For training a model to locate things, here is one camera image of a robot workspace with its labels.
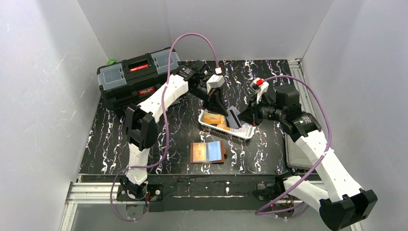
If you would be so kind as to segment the white credit card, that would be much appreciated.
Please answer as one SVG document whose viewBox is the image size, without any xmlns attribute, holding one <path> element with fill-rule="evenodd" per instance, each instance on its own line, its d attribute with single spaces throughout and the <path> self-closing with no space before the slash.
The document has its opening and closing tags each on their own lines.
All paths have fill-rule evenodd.
<svg viewBox="0 0 408 231">
<path fill-rule="evenodd" d="M 242 127 L 242 124 L 238 118 L 239 113 L 240 112 L 234 106 L 231 106 L 227 109 L 226 116 L 227 127 L 233 129 L 239 129 Z"/>
</svg>

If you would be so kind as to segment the white plastic basket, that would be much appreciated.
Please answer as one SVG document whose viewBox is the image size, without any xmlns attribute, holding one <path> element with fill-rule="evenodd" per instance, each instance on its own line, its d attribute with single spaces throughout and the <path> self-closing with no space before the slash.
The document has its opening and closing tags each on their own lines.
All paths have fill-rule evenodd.
<svg viewBox="0 0 408 231">
<path fill-rule="evenodd" d="M 241 140 L 249 140 L 253 137 L 255 127 L 248 123 L 244 123 L 241 128 L 229 128 L 229 129 L 219 128 L 217 126 L 205 123 L 203 121 L 203 118 L 204 114 L 207 112 L 208 112 L 207 110 L 201 111 L 200 115 L 198 116 L 198 122 L 202 127 L 207 128 L 214 133 L 219 133 L 228 137 L 235 137 Z"/>
</svg>

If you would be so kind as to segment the brown leather card holder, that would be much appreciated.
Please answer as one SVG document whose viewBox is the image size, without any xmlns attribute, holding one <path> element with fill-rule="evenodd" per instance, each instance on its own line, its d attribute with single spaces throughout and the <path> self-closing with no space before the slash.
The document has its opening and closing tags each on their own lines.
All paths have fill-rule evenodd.
<svg viewBox="0 0 408 231">
<path fill-rule="evenodd" d="M 228 156 L 228 149 L 224 148 L 223 141 L 211 141 L 206 143 L 206 161 L 193 162 L 192 160 L 192 144 L 190 145 L 190 163 L 191 164 L 223 164 Z"/>
</svg>

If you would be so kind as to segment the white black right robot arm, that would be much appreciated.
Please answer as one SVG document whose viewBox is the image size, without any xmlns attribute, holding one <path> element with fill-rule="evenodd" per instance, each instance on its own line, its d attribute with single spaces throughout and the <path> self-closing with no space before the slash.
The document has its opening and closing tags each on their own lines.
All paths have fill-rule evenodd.
<svg viewBox="0 0 408 231">
<path fill-rule="evenodd" d="M 283 131 L 306 154 L 325 189 L 309 182 L 306 177 L 286 173 L 275 178 L 272 186 L 255 191 L 264 199 L 276 201 L 286 195 L 294 196 L 319 212 L 325 225 L 332 231 L 366 219 L 375 204 L 377 195 L 357 183 L 337 158 L 316 118 L 301 108 L 300 94 L 293 85 L 275 88 L 271 98 L 266 83 L 252 85 L 255 96 L 239 119 L 252 125 L 263 120 L 280 122 Z"/>
</svg>

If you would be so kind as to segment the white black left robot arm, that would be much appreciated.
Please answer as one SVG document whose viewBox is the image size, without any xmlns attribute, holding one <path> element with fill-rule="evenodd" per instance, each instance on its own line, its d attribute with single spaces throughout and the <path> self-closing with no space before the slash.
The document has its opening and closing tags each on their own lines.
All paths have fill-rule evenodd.
<svg viewBox="0 0 408 231">
<path fill-rule="evenodd" d="M 203 61 L 192 66 L 180 65 L 174 72 L 167 74 L 167 80 L 152 96 L 126 109 L 126 135 L 129 146 L 129 164 L 123 187 L 138 194 L 146 189 L 147 169 L 159 165 L 148 165 L 150 148 L 156 143 L 159 131 L 158 121 L 164 117 L 167 128 L 168 107 L 180 96 L 189 92 L 203 101 L 203 107 L 209 112 L 227 116 L 224 103 L 223 85 L 225 78 L 221 67 L 214 70 Z"/>
</svg>

